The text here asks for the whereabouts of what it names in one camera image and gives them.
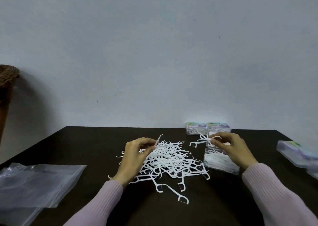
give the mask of person's right hand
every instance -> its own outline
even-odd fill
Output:
[[[239,167],[246,170],[250,165],[256,164],[257,160],[252,155],[245,141],[238,134],[229,132],[219,132],[209,137],[220,136],[220,138],[210,139],[211,144],[226,152],[230,159]]]

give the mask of light blue wall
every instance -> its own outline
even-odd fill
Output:
[[[66,125],[187,121],[315,148],[317,44],[318,0],[0,0],[0,63],[24,79],[0,154]]]

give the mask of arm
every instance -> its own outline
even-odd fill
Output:
[[[105,182],[97,195],[74,214],[64,226],[105,226],[108,216],[119,202],[123,188],[138,174],[146,157],[155,149],[156,140],[139,138],[126,143],[117,174]],[[147,149],[140,153],[140,147]]]
[[[263,214],[266,226],[318,225],[316,216],[303,200],[286,188],[270,167],[262,163],[251,165],[242,179]]]
[[[314,226],[316,216],[295,193],[286,188],[271,168],[258,163],[245,141],[237,134],[220,132],[211,143],[224,150],[230,159],[245,170],[242,179],[263,214],[265,226]]]

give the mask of black tabletop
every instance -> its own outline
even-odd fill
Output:
[[[290,190],[298,194],[318,216],[318,180],[304,169],[292,165],[276,151],[278,140],[289,140],[278,131],[233,130],[245,140],[255,158],[273,169]],[[194,158],[203,160],[205,144],[190,147],[198,136],[185,134],[185,129],[65,127],[1,165],[11,162],[23,165],[63,164],[87,165],[77,185],[65,196],[57,208],[46,208],[32,223],[63,225],[74,213],[87,204],[109,176],[114,176],[119,156],[127,141],[139,137],[171,142],[185,141],[184,147]],[[240,176],[209,169],[210,180],[204,176],[185,178],[186,190],[181,194],[189,205],[178,202],[169,189],[158,193],[152,181],[130,184],[120,202],[110,214],[110,225],[263,225],[263,217]],[[157,183],[169,184],[180,191],[179,179],[162,176]]]

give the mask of pink sweater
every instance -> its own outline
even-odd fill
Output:
[[[263,214],[265,226],[317,226],[316,216],[295,193],[286,188],[271,168],[262,163],[250,166],[242,175]],[[105,226],[123,188],[107,181],[97,195],[64,226]]]

